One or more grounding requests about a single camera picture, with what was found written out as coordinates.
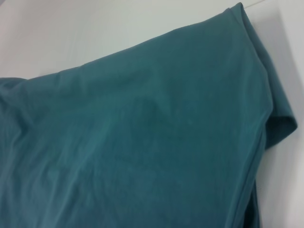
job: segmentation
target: short sleeve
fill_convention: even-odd
[[[268,149],[290,135],[297,128],[297,123],[271,58],[251,25],[242,3],[231,8],[231,11],[239,24],[246,30],[248,41],[251,41],[267,72],[273,102],[273,110],[266,123],[266,149]]]

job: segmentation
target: white wall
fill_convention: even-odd
[[[6,0],[0,76],[31,78],[203,21],[238,0]],[[244,0],[276,65],[299,130],[268,151],[257,176],[264,228],[304,227],[304,3]]]

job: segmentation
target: white background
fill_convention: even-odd
[[[0,77],[54,73],[206,20],[238,0],[6,0]],[[258,175],[264,228],[304,227],[304,2],[243,0],[299,129],[265,153]]]

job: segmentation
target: sleeve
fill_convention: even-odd
[[[256,50],[261,63],[268,74],[268,81],[273,101],[273,111],[266,123],[266,149],[278,144],[297,128],[297,123],[293,112],[278,79],[275,67],[271,58],[258,38],[253,26],[251,25],[242,3],[231,8],[232,13],[236,17],[241,27],[246,31],[248,40]]]

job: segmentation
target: teal t-shirt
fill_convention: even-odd
[[[0,228],[257,228],[255,175],[296,129],[239,3],[30,80],[0,80]]]

